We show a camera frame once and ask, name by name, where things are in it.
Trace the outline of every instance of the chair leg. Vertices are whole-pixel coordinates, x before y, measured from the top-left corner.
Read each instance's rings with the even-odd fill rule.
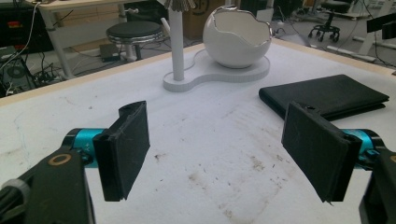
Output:
[[[136,61],[136,56],[132,51],[132,45],[125,45],[125,54],[122,55],[122,58],[128,62]]]
[[[134,46],[134,50],[136,51],[136,60],[137,61],[142,60],[142,54],[140,53],[140,46],[139,45],[135,45]]]

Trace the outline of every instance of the black notebook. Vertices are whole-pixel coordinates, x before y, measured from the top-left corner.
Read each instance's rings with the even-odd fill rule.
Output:
[[[328,120],[385,107],[389,97],[358,81],[337,75],[261,88],[260,98],[283,119],[289,102],[313,106]]]

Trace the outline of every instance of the wire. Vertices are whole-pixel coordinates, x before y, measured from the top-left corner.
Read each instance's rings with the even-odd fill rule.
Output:
[[[58,21],[56,21],[55,23],[52,24],[52,26],[55,26],[56,24],[58,24],[58,22],[63,21],[66,17],[68,17],[70,14],[72,14],[74,10],[71,10],[69,13],[67,13],[65,16],[63,16],[62,18],[60,18]]]
[[[30,27],[30,34],[29,34],[29,38],[28,38],[28,40],[27,40],[26,45],[24,46],[24,48],[23,48],[20,52],[18,52],[18,53],[15,54],[12,58],[10,58],[8,61],[6,61],[6,62],[0,67],[0,70],[3,69],[9,62],[11,62],[12,60],[14,60],[14,59],[17,58],[18,56],[20,56],[21,53],[22,53],[22,52],[27,48],[27,46],[29,45],[30,39],[31,39],[31,37],[32,37],[33,25],[35,24],[35,9],[38,7],[38,5],[40,5],[39,2],[35,4],[35,8],[33,9],[32,25],[31,25],[31,27]]]

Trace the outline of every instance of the stool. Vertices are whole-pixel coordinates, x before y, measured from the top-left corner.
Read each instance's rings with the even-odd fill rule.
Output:
[[[134,61],[132,46],[136,52],[136,60],[142,60],[139,44],[152,42],[163,37],[161,25],[152,21],[127,21],[106,30],[108,39],[115,44],[125,45],[127,61]]]
[[[351,1],[344,2],[344,1],[332,1],[331,0],[331,1],[322,3],[321,7],[330,10],[329,19],[327,19],[327,21],[324,25],[314,26],[314,28],[309,33],[308,37],[311,38],[312,33],[314,31],[317,31],[317,36],[319,36],[318,41],[322,42],[323,36],[326,33],[332,33],[330,35],[330,39],[332,39],[333,42],[337,42],[340,37],[340,28],[332,26],[332,18],[334,17],[334,12],[347,13],[349,11],[350,6],[351,6]]]

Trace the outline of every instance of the electronic equipment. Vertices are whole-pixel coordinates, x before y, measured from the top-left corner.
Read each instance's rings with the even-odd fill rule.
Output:
[[[323,202],[341,202],[352,170],[372,170],[359,207],[364,224],[396,223],[396,153],[370,130],[340,130],[312,106],[289,104],[283,147]]]
[[[0,97],[29,91],[36,88],[32,74],[14,47],[0,48],[0,83],[3,93]]]
[[[0,223],[95,223],[84,165],[99,168],[106,201],[126,200],[149,150],[147,104],[125,105],[119,114],[108,129],[70,131],[58,150],[6,182]]]
[[[34,5],[25,1],[17,5],[0,3],[0,47],[14,46],[16,50],[25,47],[31,31],[33,10]],[[31,40],[25,53],[49,50],[53,50],[53,46],[40,11],[37,10]]]

